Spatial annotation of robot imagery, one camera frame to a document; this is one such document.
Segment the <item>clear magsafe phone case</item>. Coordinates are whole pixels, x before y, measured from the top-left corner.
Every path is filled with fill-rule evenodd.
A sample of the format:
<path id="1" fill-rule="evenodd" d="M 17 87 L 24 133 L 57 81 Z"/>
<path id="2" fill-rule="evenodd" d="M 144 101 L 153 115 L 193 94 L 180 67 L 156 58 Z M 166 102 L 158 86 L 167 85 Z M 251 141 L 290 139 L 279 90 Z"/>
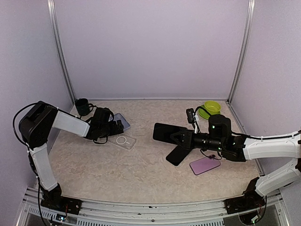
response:
<path id="1" fill-rule="evenodd" d="M 112 143 L 127 150 L 131 150 L 136 144 L 136 139 L 127 136 L 117 136 Z"/>

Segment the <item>purple-edged black-screen phone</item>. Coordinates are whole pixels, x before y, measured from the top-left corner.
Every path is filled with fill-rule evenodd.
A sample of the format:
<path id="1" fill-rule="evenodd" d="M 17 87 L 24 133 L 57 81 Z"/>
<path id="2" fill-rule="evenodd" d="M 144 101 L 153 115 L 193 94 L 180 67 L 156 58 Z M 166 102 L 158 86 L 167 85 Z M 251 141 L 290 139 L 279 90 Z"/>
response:
<path id="1" fill-rule="evenodd" d="M 152 138 L 156 141 L 176 144 L 176 142 L 171 139 L 171 135 L 184 130 L 187 130 L 187 128 L 157 122 L 154 124 Z"/>

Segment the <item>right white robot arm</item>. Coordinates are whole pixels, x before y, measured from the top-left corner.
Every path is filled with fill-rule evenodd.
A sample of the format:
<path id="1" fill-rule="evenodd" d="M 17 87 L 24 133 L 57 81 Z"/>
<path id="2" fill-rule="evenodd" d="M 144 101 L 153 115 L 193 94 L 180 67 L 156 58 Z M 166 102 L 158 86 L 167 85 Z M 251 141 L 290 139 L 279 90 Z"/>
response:
<path id="1" fill-rule="evenodd" d="M 259 158 L 289 157 L 291 160 L 277 170 L 252 179 L 243 192 L 240 204 L 252 208 L 262 197 L 301 178 L 301 133 L 283 136 L 252 137 L 231 131 L 229 118 L 217 114 L 209 117 L 208 133 L 180 130 L 169 137 L 185 149 L 219 151 L 229 161 L 246 162 Z"/>

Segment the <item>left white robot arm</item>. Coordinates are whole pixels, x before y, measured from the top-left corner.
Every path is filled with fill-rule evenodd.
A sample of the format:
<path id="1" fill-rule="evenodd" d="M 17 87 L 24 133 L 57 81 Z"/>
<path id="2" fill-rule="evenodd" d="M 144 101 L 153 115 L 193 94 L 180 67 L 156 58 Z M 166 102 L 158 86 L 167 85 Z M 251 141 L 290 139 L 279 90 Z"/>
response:
<path id="1" fill-rule="evenodd" d="M 51 129 L 59 129 L 99 144 L 99 139 L 107 140 L 110 136 L 122 134 L 124 125 L 115 120 L 115 115 L 107 107 L 98 107 L 87 99 L 75 103 L 78 116 L 72 115 L 43 101 L 21 108 L 29 111 L 20 120 L 18 127 L 13 127 L 18 141 L 26 146 L 30 165 L 35 173 L 40 189 L 49 193 L 47 201 L 55 209 L 62 209 L 66 199 L 60 195 L 61 187 L 54 177 L 48 158 L 48 136 Z"/>

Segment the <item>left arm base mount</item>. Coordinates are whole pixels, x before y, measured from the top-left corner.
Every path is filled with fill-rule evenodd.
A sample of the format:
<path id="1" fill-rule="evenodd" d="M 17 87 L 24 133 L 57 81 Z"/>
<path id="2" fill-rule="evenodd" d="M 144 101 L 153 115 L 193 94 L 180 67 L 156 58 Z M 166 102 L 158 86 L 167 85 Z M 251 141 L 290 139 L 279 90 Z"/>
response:
<path id="1" fill-rule="evenodd" d="M 62 190 L 59 184 L 48 191 L 41 187 L 42 201 L 41 206 L 52 210 L 57 210 L 67 214 L 79 215 L 82 200 L 62 196 Z"/>

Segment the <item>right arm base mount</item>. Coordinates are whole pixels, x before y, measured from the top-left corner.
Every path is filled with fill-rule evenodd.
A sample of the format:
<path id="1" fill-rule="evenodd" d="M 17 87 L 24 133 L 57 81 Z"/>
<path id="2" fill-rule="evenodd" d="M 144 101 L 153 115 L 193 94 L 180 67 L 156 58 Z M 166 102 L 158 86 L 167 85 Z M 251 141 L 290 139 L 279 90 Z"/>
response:
<path id="1" fill-rule="evenodd" d="M 256 177 L 249 182 L 242 196 L 224 201 L 227 214 L 239 213 L 258 208 L 260 205 L 266 205 L 265 196 L 261 196 L 255 191 L 258 179 L 259 177 Z"/>

